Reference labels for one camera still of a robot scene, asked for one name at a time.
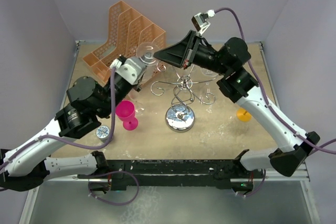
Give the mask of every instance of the tabletop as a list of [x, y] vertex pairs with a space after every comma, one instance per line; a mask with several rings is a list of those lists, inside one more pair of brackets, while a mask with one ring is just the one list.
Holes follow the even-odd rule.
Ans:
[[[70, 87], [81, 76], [91, 76], [97, 79], [86, 67], [82, 57], [95, 50], [98, 44], [83, 44], [80, 46], [75, 68], [72, 73]], [[269, 78], [267, 76], [264, 59], [258, 44], [249, 44], [251, 62], [262, 80], [267, 95], [274, 100]], [[178, 70], [185, 74], [189, 70]], [[207, 78], [197, 67], [191, 73], [193, 81], [204, 81]], [[166, 72], [161, 72], [150, 82], [166, 81], [175, 82], [178, 79], [172, 67]], [[212, 105], [201, 104], [195, 100], [190, 108], [195, 113], [195, 124], [187, 132], [174, 132], [165, 123], [165, 114], [174, 98], [174, 85], [161, 85], [165, 89], [162, 96], [152, 94], [147, 84], [139, 93], [136, 101], [144, 106], [142, 115], [137, 115], [139, 126], [134, 131], [126, 131], [122, 122], [116, 118], [116, 127], [113, 141], [101, 151], [106, 159], [231, 159], [235, 158], [242, 150], [261, 150], [275, 147], [275, 141], [264, 128], [252, 118], [249, 122], [240, 121], [236, 112], [239, 106], [224, 97], [215, 81], [209, 83], [211, 92], [216, 96]], [[196, 94], [202, 92], [204, 83], [194, 84], [192, 89]], [[99, 119], [102, 125], [110, 126], [111, 119]], [[92, 131], [76, 143], [99, 146], [101, 141]], [[80, 149], [66, 145], [53, 153], [53, 157], [73, 157], [91, 153], [90, 150]]]

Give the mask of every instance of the metal frame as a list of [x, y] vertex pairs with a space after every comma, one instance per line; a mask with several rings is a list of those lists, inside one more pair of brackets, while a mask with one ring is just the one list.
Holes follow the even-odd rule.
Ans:
[[[73, 63], [72, 71], [75, 68], [75, 64], [76, 64], [76, 60], [77, 60], [77, 57], [78, 57], [78, 52], [79, 52], [79, 49], [80, 49], [80, 45], [92, 44], [91, 42], [86, 42], [84, 40], [76, 41], [76, 43], [77, 43], [77, 49], [76, 49], [76, 52], [75, 52], [75, 60], [74, 60], [74, 63]], [[268, 76], [268, 79], [269, 79], [269, 82], [270, 82], [270, 85], [271, 85], [271, 90], [272, 90], [273, 96], [275, 98], [275, 103], [276, 103], [277, 106], [279, 106], [278, 99], [277, 99], [277, 96], [275, 94], [273, 82], [272, 82], [272, 79], [271, 79], [271, 76], [270, 76], [270, 73], [269, 73], [269, 69], [268, 69], [268, 66], [267, 66], [267, 63], [266, 63], [266, 58], [265, 58], [262, 43], [261, 42], [257, 42], [257, 43], [259, 44], [260, 53], [261, 53], [261, 56], [262, 56], [263, 61], [264, 61], [264, 65], [265, 65], [265, 68], [266, 68], [266, 73], [267, 73], [267, 76]], [[69, 76], [68, 86], [70, 84], [71, 77], [72, 77], [72, 74]], [[62, 104], [61, 104], [60, 108], [63, 108], [65, 99], [66, 99], [66, 94], [64, 95], [64, 98], [62, 100]], [[318, 210], [317, 210], [316, 203], [315, 203], [315, 200], [314, 200], [313, 192], [312, 192], [310, 184], [309, 184], [309, 181], [310, 181], [309, 180], [309, 174], [308, 174], [307, 166], [306, 166], [305, 163], [303, 163], [291, 177], [282, 176], [278, 172], [276, 172], [274, 169], [268, 169], [266, 180], [268, 180], [268, 181], [300, 181], [301, 182], [301, 187], [302, 187], [302, 192], [303, 192], [303, 195], [304, 195], [304, 199], [306, 201], [306, 205], [307, 205], [309, 215], [310, 215], [310, 218], [311, 218], [311, 222], [313, 224], [319, 224], [320, 223], [320, 218], [319, 218]], [[52, 179], [50, 181], [54, 181], [54, 182], [57, 182], [57, 181], [63, 181], [63, 182], [64, 181], [106, 182], [107, 180], [106, 179], [78, 179], [77, 176], [67, 176], [67, 177], [62, 177], [62, 178], [55, 178], [55, 179]], [[246, 181], [246, 179], [231, 179], [231, 182], [244, 182], [244, 181]], [[25, 205], [24, 205], [24, 209], [23, 209], [19, 224], [28, 224], [30, 222], [38, 192], [39, 192], [39, 187], [34, 188], [33, 190], [30, 190], [28, 192], [28, 196], [27, 196], [27, 199], [26, 199], [26, 202], [25, 202]]]

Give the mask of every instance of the chrome round base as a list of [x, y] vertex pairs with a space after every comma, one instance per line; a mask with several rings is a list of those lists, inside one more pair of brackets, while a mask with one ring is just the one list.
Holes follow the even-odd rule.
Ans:
[[173, 131], [186, 132], [194, 126], [195, 114], [189, 106], [179, 104], [167, 110], [165, 121]]

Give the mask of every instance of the pink cup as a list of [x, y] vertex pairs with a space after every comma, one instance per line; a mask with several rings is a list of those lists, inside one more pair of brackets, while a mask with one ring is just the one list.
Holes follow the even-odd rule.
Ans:
[[135, 118], [135, 107], [130, 101], [121, 101], [116, 107], [116, 115], [123, 122], [123, 127], [133, 131], [138, 127], [138, 119]]

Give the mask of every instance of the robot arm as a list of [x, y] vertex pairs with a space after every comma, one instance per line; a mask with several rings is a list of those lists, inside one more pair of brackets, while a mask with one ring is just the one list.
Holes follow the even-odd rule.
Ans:
[[[247, 170], [274, 168], [284, 176], [291, 176], [306, 159], [312, 147], [298, 137], [317, 144], [320, 137], [315, 132], [307, 133], [294, 124], [271, 101], [266, 104], [257, 80], [246, 71], [243, 65], [251, 58], [246, 43], [240, 38], [231, 38], [216, 51], [201, 34], [209, 27], [208, 18], [213, 11], [199, 13], [192, 22], [197, 32], [190, 30], [179, 43], [158, 51], [154, 57], [179, 68], [188, 68], [191, 64], [206, 68], [223, 76], [217, 85], [220, 91], [233, 103], [247, 110], [271, 135], [278, 145], [263, 151], [248, 151], [240, 159]], [[270, 111], [274, 111], [294, 130], [290, 132]]]
[[[111, 67], [116, 68], [112, 88], [118, 104], [131, 89], [140, 90], [146, 65], [140, 58], [120, 56]], [[102, 87], [91, 77], [79, 78], [67, 90], [69, 104], [57, 112], [43, 130], [16, 149], [0, 150], [0, 165], [7, 164], [0, 174], [0, 187], [24, 191], [56, 177], [106, 171], [108, 166], [102, 152], [95, 151], [82, 157], [51, 158], [49, 156], [65, 143], [52, 137], [39, 137], [51, 135], [74, 142], [100, 126], [97, 116], [108, 118], [111, 113], [110, 89], [110, 81]], [[11, 159], [22, 148], [24, 150]]]

